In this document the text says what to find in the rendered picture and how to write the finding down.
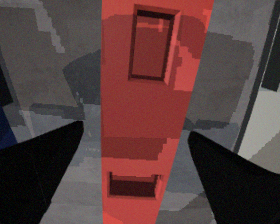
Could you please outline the red rectangular block with two square slots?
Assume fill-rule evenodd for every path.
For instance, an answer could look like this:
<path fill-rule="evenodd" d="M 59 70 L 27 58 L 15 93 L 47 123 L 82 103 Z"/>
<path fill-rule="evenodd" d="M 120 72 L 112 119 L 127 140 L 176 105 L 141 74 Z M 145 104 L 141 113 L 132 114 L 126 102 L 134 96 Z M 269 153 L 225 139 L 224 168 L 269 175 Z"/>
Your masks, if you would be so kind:
<path fill-rule="evenodd" d="M 214 0 L 102 0 L 103 224 L 155 224 Z"/>

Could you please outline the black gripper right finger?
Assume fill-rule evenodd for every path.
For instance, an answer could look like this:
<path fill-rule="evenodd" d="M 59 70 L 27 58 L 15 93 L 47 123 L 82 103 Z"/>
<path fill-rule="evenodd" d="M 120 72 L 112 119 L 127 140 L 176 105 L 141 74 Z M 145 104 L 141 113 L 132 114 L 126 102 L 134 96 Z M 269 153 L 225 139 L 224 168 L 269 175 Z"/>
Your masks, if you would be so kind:
<path fill-rule="evenodd" d="M 275 224 L 280 219 L 280 174 L 195 131 L 187 143 L 217 224 Z"/>

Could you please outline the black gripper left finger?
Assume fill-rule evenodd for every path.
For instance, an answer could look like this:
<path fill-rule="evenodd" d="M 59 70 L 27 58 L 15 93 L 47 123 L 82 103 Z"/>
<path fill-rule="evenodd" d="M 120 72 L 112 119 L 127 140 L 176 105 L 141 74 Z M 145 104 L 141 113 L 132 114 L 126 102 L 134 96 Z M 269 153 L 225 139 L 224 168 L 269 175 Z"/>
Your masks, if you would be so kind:
<path fill-rule="evenodd" d="M 83 133 L 75 121 L 0 149 L 0 224 L 40 224 Z"/>

